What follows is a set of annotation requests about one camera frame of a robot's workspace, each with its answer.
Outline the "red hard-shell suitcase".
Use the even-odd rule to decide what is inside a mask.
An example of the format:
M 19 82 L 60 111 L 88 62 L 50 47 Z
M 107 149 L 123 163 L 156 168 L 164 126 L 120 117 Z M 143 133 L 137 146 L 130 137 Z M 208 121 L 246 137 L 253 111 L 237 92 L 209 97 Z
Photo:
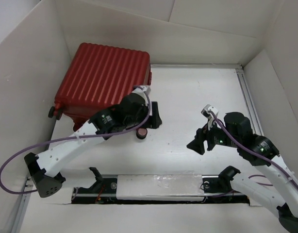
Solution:
M 119 104 L 135 85 L 150 85 L 145 51 L 81 43 L 54 98 L 48 116 L 70 117 L 77 131 L 95 113 Z

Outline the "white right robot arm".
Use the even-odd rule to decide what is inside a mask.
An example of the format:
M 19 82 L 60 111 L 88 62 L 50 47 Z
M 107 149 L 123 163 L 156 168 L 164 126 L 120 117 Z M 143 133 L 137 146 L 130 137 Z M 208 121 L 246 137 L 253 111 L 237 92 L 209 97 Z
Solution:
M 214 183 L 203 184 L 209 193 L 240 192 L 269 210 L 290 233 L 298 233 L 298 180 L 285 164 L 277 147 L 265 136 L 253 133 L 250 120 L 240 112 L 230 112 L 224 120 L 212 106 L 202 110 L 208 121 L 196 131 L 187 148 L 203 155 L 215 146 L 235 148 L 275 188 L 274 191 L 247 178 L 239 169 L 228 166 Z

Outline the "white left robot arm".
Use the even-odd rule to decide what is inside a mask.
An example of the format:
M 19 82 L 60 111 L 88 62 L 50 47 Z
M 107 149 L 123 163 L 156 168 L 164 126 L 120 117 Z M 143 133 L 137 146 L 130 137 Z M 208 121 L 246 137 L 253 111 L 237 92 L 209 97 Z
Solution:
M 159 128 L 158 103 L 146 103 L 145 97 L 130 93 L 119 104 L 95 113 L 61 144 L 39 154 L 27 154 L 24 161 L 39 196 L 47 198 L 58 192 L 66 181 L 60 171 L 90 147 L 139 128 Z

